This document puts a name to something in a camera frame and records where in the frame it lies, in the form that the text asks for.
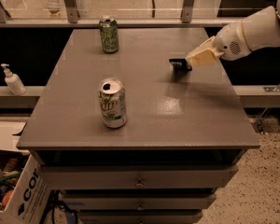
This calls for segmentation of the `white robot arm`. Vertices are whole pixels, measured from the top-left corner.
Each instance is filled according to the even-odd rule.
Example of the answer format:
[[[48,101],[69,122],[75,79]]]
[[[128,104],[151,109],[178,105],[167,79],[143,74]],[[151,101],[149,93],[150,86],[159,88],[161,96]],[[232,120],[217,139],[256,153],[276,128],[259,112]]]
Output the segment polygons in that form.
[[[190,65],[235,61],[251,52],[280,47],[280,0],[238,22],[224,26],[186,56]]]

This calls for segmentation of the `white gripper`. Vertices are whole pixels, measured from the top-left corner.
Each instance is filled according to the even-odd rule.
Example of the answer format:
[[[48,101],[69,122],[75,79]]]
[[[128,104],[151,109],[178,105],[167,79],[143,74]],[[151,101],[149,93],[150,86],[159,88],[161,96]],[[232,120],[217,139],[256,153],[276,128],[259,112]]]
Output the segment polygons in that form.
[[[226,61],[235,61],[251,53],[245,42],[240,22],[224,26],[215,37],[211,36],[187,56],[191,66],[214,64],[221,57]]]

